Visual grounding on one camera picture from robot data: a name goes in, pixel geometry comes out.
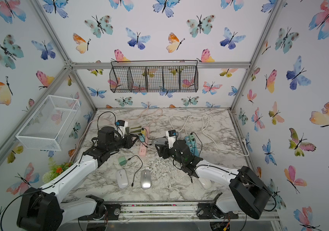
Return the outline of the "green charger plug front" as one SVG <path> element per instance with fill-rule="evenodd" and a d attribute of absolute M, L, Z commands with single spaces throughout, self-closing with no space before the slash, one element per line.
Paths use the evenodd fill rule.
<path fill-rule="evenodd" d="M 127 164 L 127 159 L 125 157 L 119 157 L 118 162 L 120 166 L 124 166 Z"/>

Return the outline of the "white wireless mouse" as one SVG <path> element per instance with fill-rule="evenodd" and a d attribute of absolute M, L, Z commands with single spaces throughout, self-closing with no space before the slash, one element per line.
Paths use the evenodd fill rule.
<path fill-rule="evenodd" d="M 116 172 L 116 180 L 120 189 L 128 186 L 128 177 L 125 169 L 119 169 Z"/>

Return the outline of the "silver mouse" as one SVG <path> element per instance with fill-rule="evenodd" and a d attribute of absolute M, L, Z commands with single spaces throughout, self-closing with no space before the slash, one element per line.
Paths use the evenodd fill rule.
<path fill-rule="evenodd" d="M 166 137 L 161 137 L 161 138 L 155 138 L 152 140 L 152 146 L 156 145 L 168 145 L 168 139 Z"/>
<path fill-rule="evenodd" d="M 140 175 L 141 188 L 146 190 L 151 187 L 151 171 L 148 169 L 142 170 Z"/>

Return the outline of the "black charging cable white mouse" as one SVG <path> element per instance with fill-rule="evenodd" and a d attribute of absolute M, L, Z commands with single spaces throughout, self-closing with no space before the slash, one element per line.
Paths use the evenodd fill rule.
<path fill-rule="evenodd" d="M 134 186 L 134 182 L 135 182 L 136 174 L 137 174 L 137 173 L 142 169 L 142 167 L 143 167 L 143 161 L 142 161 L 142 159 L 141 159 L 138 155 L 134 155 L 134 156 L 130 157 L 130 158 L 128 159 L 128 161 L 131 160 L 131 159 L 133 159 L 134 157 L 137 157 L 137 158 L 139 159 L 139 161 L 141 162 L 141 166 L 140 166 L 140 168 L 139 168 L 138 170 L 136 170 L 135 173 L 134 173 L 133 180 L 132 180 L 132 183 L 131 183 L 131 187 Z"/>

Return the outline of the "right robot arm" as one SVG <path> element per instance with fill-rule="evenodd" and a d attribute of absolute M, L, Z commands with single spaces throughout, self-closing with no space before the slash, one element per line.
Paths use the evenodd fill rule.
<path fill-rule="evenodd" d="M 262 213 L 267 211 L 266 205 L 273 193 L 249 167 L 235 169 L 212 164 L 194 156 L 184 140 L 176 140 L 171 144 L 159 138 L 152 145 L 159 157 L 178 162 L 180 170 L 191 179 L 202 178 L 229 187 L 232 196 L 227 197 L 222 193 L 216 196 L 216 211 L 223 214 L 242 211 L 253 219 L 260 219 Z"/>

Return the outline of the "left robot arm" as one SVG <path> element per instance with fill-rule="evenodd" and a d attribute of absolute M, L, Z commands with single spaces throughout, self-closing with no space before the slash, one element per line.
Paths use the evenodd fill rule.
<path fill-rule="evenodd" d="M 130 149 L 139 137 L 122 135 L 113 127 L 103 127 L 93 145 L 66 171 L 40 188 L 29 188 L 21 199 L 17 226 L 26 231 L 56 231 L 72 220 L 88 217 L 100 220 L 107 217 L 104 200 L 88 195 L 79 201 L 63 203 L 68 193 L 85 177 L 103 165 L 121 149 Z"/>

